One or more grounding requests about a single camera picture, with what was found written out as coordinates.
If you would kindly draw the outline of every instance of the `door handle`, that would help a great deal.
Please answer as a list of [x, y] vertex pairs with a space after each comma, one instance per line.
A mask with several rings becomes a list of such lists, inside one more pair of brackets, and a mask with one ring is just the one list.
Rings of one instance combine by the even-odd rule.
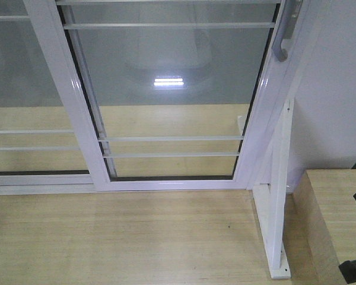
[[275, 57], [280, 61], [284, 62], [287, 59], [287, 50], [282, 48], [282, 40], [284, 38], [285, 31], [288, 27], [288, 23], [291, 17], [291, 13], [295, 7], [296, 0], [286, 0], [284, 10], [282, 12], [281, 21], [275, 35], [272, 50]]

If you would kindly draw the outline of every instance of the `glass panel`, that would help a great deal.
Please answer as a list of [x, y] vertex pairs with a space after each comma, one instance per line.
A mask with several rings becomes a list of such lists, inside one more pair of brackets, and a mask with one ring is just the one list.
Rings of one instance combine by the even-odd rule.
[[[100, 105], [194, 105], [249, 104], [268, 33], [130, 28], [79, 36]], [[164, 76], [184, 86], [156, 88]]]
[[119, 177], [232, 175], [235, 157], [116, 159]]
[[27, 15], [22, 0], [0, 0], [0, 16]]
[[[69, 130], [30, 22], [0, 23], [0, 131]], [[0, 134], [0, 148], [78, 147], [75, 135]], [[79, 150], [0, 151], [0, 172], [87, 169]]]
[[[71, 8], [75, 23], [225, 23], [271, 22], [276, 5], [116, 3]], [[70, 31], [73, 42], [80, 40], [107, 136], [240, 136], [238, 117], [248, 113], [270, 29], [218, 28]], [[231, 176], [240, 141], [109, 146], [112, 154], [130, 156], [218, 153], [115, 158], [119, 177]], [[226, 157], [227, 152], [235, 155]]]
[[111, 3], [72, 6], [76, 23], [271, 22], [275, 4]]

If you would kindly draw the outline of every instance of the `light wood surface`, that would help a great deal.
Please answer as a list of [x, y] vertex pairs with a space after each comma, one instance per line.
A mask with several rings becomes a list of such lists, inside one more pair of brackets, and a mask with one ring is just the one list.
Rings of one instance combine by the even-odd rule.
[[249, 191], [0, 196], [0, 284], [315, 285], [289, 196], [271, 280]]
[[356, 170], [307, 170], [294, 192], [321, 284], [346, 284], [338, 265], [356, 259]]
[[[108, 137], [240, 135], [248, 104], [100, 107]], [[71, 129], [63, 107], [0, 107], [0, 130]], [[77, 146], [74, 134], [0, 135], [0, 147]], [[111, 142], [114, 153], [237, 152], [239, 141]], [[236, 157], [116, 159], [119, 176], [232, 175]], [[80, 151], [0, 151], [0, 171], [87, 169]]]

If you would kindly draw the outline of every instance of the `metal stand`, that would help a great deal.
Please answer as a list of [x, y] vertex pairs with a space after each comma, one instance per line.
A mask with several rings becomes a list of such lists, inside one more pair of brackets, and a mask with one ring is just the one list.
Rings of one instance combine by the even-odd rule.
[[271, 157], [271, 184], [257, 184], [253, 187], [253, 196], [272, 278], [291, 277], [282, 244], [282, 233], [292, 117], [293, 99], [285, 103], [270, 147], [265, 154], [264, 161], [269, 161]]

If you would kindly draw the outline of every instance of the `white wall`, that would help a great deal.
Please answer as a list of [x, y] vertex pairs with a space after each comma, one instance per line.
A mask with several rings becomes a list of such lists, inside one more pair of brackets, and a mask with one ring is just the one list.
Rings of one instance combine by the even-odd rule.
[[356, 0], [331, 0], [295, 97], [288, 184], [356, 162]]

